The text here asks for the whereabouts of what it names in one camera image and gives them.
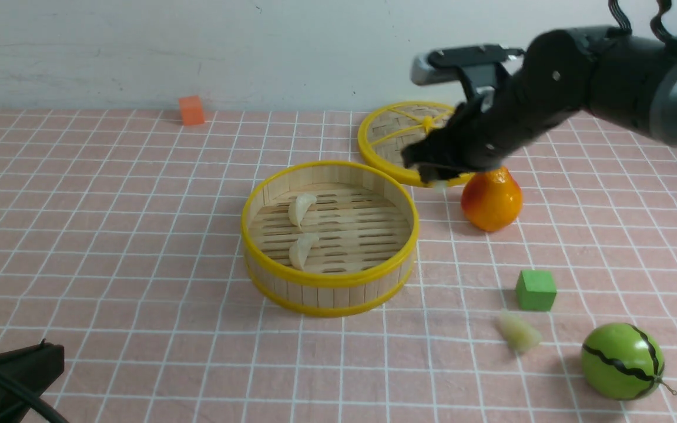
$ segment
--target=yellow rim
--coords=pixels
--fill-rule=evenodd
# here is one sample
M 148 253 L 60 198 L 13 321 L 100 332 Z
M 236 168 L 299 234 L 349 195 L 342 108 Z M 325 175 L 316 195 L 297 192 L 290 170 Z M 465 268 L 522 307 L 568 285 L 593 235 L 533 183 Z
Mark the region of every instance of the yellow rim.
M 337 318 L 358 315 L 360 313 L 365 313 L 365 311 L 372 310 L 373 308 L 382 305 L 386 301 L 390 300 L 394 295 L 397 294 L 398 291 L 401 290 L 401 288 L 404 287 L 406 281 L 408 281 L 409 279 L 409 276 L 411 276 L 411 271 L 414 268 L 410 267 L 409 270 L 406 271 L 406 275 L 404 275 L 404 277 L 401 278 L 400 281 L 398 281 L 398 284 L 395 287 L 393 287 L 393 289 L 386 292 L 381 297 L 374 299 L 373 301 L 369 301 L 367 303 L 360 304 L 358 306 L 354 305 L 352 307 L 320 308 L 320 307 L 311 307 L 309 305 L 290 303 L 289 301 L 284 300 L 283 298 L 278 297 L 277 295 L 274 295 L 271 291 L 266 289 L 266 287 L 263 286 L 263 284 L 261 284 L 260 281 L 255 277 L 252 270 L 250 269 L 250 265 L 245 263 L 245 266 L 247 266 L 247 273 L 248 275 L 250 275 L 250 279 L 252 280 L 253 285 L 255 286 L 255 288 L 257 288 L 258 291 L 260 291 L 261 294 L 265 295 L 266 298 L 273 301 L 277 305 L 284 307 L 286 310 L 295 311 L 295 313 L 302 313 L 304 315 L 323 318 Z
M 376 267 L 368 268 L 368 270 L 358 271 L 358 273 L 347 273 L 341 275 L 320 275 L 317 273 L 307 273 L 306 271 L 296 270 L 295 268 L 286 267 L 280 263 L 275 262 L 270 257 L 258 247 L 255 246 L 255 242 L 250 237 L 250 230 L 247 227 L 247 221 L 249 220 L 250 214 L 250 205 L 254 200 L 255 196 L 258 193 L 263 191 L 263 188 L 267 184 L 273 182 L 275 179 L 285 176 L 291 172 L 298 171 L 299 169 L 316 167 L 316 166 L 350 166 L 358 169 L 362 169 L 371 173 L 376 174 L 377 176 L 383 177 L 401 191 L 404 199 L 409 203 L 411 207 L 412 214 L 412 228 L 409 239 L 406 241 L 406 244 L 397 252 L 397 254 L 390 257 L 384 263 L 377 265 Z M 244 210 L 242 211 L 241 219 L 241 230 L 242 230 L 242 241 L 244 241 L 244 246 L 247 248 L 247 251 L 252 255 L 252 257 L 258 262 L 258 264 L 263 267 L 264 270 L 268 271 L 272 275 L 282 278 L 284 280 L 301 284 L 302 286 L 312 286 L 312 287 L 355 287 L 363 286 L 368 282 L 374 281 L 376 279 L 386 276 L 388 273 L 391 273 L 395 268 L 402 265 L 403 261 L 406 260 L 409 255 L 414 251 L 414 247 L 417 244 L 417 238 L 419 238 L 420 232 L 420 217 L 417 214 L 417 208 L 414 207 L 414 201 L 412 201 L 411 196 L 406 191 L 406 189 L 396 180 L 393 180 L 392 177 L 389 177 L 387 174 L 379 171 L 378 169 L 373 169 L 370 166 L 366 166 L 360 163 L 352 162 L 342 162 L 339 160 L 325 160 L 321 162 L 310 162 L 303 163 L 301 165 L 292 166 L 288 169 L 282 170 L 274 174 L 274 176 L 269 177 L 264 180 L 255 188 L 250 197 L 247 199 L 247 203 L 244 204 Z
M 407 118 L 419 121 L 420 124 L 410 126 L 409 128 L 403 129 L 398 132 L 394 132 L 389 136 L 385 136 L 383 137 L 382 141 L 384 141 L 385 139 L 389 139 L 389 137 L 396 136 L 400 133 L 425 126 L 425 123 L 417 119 L 416 117 L 409 116 L 406 113 L 401 112 L 400 110 L 395 110 L 396 108 L 408 105 L 427 105 L 429 107 L 444 108 L 448 110 L 449 113 L 454 112 L 454 108 L 452 108 L 451 106 L 436 102 L 400 102 L 392 105 L 387 105 L 386 107 L 379 108 L 378 110 L 375 110 L 373 113 L 370 113 L 370 115 L 368 115 L 365 118 L 365 120 L 362 121 L 362 124 L 360 125 L 360 131 L 357 134 L 357 144 L 360 147 L 360 153 L 362 155 L 362 158 L 366 161 L 368 165 L 378 169 L 381 172 L 384 172 L 393 179 L 396 179 L 401 184 L 411 185 L 414 187 L 425 187 L 425 185 L 422 183 L 422 180 L 420 179 L 420 174 L 417 173 L 417 171 L 411 169 L 404 169 L 403 167 L 396 166 L 393 163 L 390 163 L 388 160 L 385 160 L 383 157 L 379 156 L 378 153 L 374 152 L 373 145 L 378 144 L 378 142 L 381 140 L 373 143 L 367 141 L 367 129 L 370 123 L 385 112 L 394 112 L 398 113 L 399 115 L 404 115 Z M 433 121 L 438 120 L 444 115 L 445 113 L 438 115 L 433 119 Z M 449 180 L 448 185 L 449 187 L 455 187 L 456 185 L 465 184 L 466 182 L 468 182 L 468 180 L 470 180 L 471 177 L 472 177 L 471 174 L 464 174 L 463 176 L 457 177 L 456 179 Z

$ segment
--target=green ball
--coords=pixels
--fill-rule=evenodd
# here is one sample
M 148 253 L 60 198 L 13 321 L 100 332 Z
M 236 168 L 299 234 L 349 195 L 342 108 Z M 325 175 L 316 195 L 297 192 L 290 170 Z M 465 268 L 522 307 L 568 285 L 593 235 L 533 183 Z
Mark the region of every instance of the green ball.
M 662 382 L 665 356 L 644 330 L 627 323 L 597 327 L 581 346 L 581 369 L 589 385 L 613 400 L 649 396 Z

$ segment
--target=green cube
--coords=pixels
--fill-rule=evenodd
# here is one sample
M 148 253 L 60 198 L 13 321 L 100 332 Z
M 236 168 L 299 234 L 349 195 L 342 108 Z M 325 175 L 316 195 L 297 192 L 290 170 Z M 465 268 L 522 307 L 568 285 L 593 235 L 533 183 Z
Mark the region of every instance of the green cube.
M 521 310 L 550 311 L 557 289 L 547 270 L 522 270 L 516 283 L 516 298 Z

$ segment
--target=bamboo steamer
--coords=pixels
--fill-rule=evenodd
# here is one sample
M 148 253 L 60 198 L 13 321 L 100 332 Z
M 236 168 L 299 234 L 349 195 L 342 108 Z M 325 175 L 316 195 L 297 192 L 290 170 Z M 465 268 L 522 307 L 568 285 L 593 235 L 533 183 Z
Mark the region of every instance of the bamboo steamer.
M 317 196 L 301 221 L 289 204 Z M 302 233 L 320 236 L 304 270 L 289 248 Z M 419 216 L 392 177 L 359 163 L 320 161 L 281 171 L 261 182 L 242 212 L 244 261 L 255 287 L 274 303 L 306 315 L 340 317 L 385 303 L 414 267 Z
M 435 102 L 400 102 L 370 113 L 357 134 L 362 158 L 404 185 L 425 187 L 416 169 L 404 169 L 401 150 L 444 126 L 454 108 Z M 448 181 L 449 187 L 468 182 L 471 174 Z

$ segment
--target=orange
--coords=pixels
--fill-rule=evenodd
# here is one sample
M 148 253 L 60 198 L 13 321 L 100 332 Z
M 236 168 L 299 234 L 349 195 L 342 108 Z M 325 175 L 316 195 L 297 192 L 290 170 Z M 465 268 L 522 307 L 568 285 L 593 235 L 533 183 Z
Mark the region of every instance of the orange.
M 475 174 L 461 193 L 464 217 L 485 232 L 512 224 L 523 204 L 521 187 L 505 167 Z

